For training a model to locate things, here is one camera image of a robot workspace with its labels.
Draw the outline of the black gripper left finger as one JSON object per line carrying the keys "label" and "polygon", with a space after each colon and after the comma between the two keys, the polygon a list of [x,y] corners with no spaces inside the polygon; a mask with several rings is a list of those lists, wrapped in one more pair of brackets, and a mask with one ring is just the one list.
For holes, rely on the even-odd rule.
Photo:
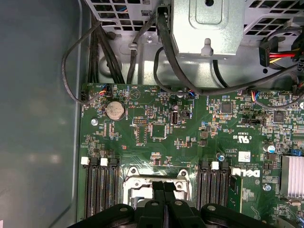
{"label": "black gripper left finger", "polygon": [[152,183],[153,199],[143,207],[117,204],[71,225],[71,228],[161,228],[163,226],[165,197],[164,183]]}

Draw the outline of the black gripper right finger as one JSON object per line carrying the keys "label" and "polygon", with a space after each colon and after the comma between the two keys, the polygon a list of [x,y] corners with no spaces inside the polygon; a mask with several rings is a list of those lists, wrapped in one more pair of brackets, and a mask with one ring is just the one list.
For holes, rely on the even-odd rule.
{"label": "black gripper right finger", "polygon": [[235,212],[218,204],[206,204],[201,209],[189,206],[175,197],[176,187],[164,183],[164,195],[169,217],[175,228],[267,228],[268,224]]}

